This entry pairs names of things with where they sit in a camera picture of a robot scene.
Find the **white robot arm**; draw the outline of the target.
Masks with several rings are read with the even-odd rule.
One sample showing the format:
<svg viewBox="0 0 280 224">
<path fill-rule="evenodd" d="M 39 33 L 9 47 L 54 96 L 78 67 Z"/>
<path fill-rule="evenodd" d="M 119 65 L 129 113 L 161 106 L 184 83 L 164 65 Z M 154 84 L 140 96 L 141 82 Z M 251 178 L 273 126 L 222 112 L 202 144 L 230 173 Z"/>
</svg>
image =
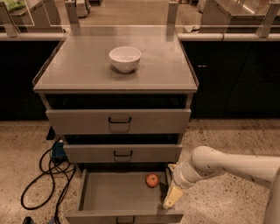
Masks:
<svg viewBox="0 0 280 224">
<path fill-rule="evenodd" d="M 280 224 L 280 157 L 228 154 L 208 146 L 193 150 L 189 160 L 169 164 L 172 179 L 163 207 L 170 209 L 184 191 L 202 179 L 230 173 L 261 186 L 269 187 L 263 224 Z"/>
</svg>

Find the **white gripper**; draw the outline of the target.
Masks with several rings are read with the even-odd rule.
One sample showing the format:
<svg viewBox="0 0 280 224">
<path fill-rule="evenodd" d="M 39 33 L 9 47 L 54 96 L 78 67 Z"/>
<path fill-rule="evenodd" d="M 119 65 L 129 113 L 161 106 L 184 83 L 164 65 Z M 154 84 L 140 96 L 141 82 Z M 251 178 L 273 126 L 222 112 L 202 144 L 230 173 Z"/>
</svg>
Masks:
<svg viewBox="0 0 280 224">
<path fill-rule="evenodd" d="M 168 164 L 172 172 L 172 182 L 175 186 L 171 186 L 164 199 L 163 207 L 171 209 L 174 204 L 180 199 L 184 191 L 201 180 L 201 176 L 196 171 L 190 160 L 186 162 Z"/>
</svg>

